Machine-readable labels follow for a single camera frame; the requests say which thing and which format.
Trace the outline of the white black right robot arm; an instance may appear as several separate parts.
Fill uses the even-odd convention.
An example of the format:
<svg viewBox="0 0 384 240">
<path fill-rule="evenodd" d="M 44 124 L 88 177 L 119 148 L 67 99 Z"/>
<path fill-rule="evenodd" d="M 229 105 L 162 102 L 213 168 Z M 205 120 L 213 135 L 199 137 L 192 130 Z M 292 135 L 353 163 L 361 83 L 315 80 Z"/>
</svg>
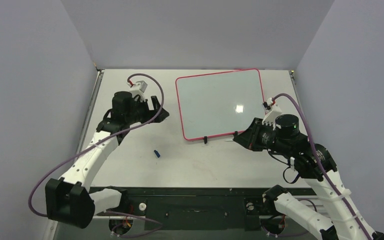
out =
<svg viewBox="0 0 384 240">
<path fill-rule="evenodd" d="M 311 145 L 300 132 L 299 118 L 282 114 L 274 123 L 268 125 L 255 118 L 233 141 L 253 152 L 266 150 L 286 158 L 288 167 L 296 170 L 316 193 L 328 216 L 305 206 L 280 185 L 263 193 L 263 209 L 275 216 L 290 217 L 318 240 L 384 240 L 384 233 L 370 227 L 357 211 L 327 149 L 320 144 Z"/>
</svg>

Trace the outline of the blue marker cap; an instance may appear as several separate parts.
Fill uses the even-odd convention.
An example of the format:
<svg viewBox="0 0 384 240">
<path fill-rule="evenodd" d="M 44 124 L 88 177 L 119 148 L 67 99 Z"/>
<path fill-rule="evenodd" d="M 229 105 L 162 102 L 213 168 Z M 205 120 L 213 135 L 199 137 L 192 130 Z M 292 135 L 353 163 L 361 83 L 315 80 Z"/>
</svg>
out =
<svg viewBox="0 0 384 240">
<path fill-rule="evenodd" d="M 154 152 L 154 154 L 156 155 L 157 158 L 161 157 L 160 153 L 157 150 L 154 150 L 153 152 Z"/>
</svg>

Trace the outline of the pink framed whiteboard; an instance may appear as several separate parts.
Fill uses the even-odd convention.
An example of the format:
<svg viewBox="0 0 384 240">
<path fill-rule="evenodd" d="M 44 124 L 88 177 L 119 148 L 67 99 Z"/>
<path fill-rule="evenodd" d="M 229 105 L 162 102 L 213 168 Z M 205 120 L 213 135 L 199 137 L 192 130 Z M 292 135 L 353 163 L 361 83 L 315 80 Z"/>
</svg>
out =
<svg viewBox="0 0 384 240">
<path fill-rule="evenodd" d="M 265 115 L 263 82 L 255 68 L 182 76 L 175 88 L 187 141 L 240 133 Z"/>
</svg>

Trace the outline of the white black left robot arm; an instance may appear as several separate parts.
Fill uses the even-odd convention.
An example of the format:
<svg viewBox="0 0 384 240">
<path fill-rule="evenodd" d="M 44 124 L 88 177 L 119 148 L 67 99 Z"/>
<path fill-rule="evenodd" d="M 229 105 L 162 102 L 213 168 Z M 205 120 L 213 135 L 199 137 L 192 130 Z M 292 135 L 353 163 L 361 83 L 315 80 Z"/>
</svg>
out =
<svg viewBox="0 0 384 240">
<path fill-rule="evenodd" d="M 121 190 L 110 186 L 91 193 L 90 188 L 104 162 L 131 130 L 161 123 L 169 117 L 155 95 L 150 99 L 153 108 L 149 108 L 148 101 L 140 94 L 128 91 L 114 94 L 111 108 L 98 124 L 84 153 L 58 179 L 51 178 L 46 183 L 48 219 L 84 229 L 99 213 L 112 210 L 123 215 L 129 210 L 129 201 Z"/>
</svg>

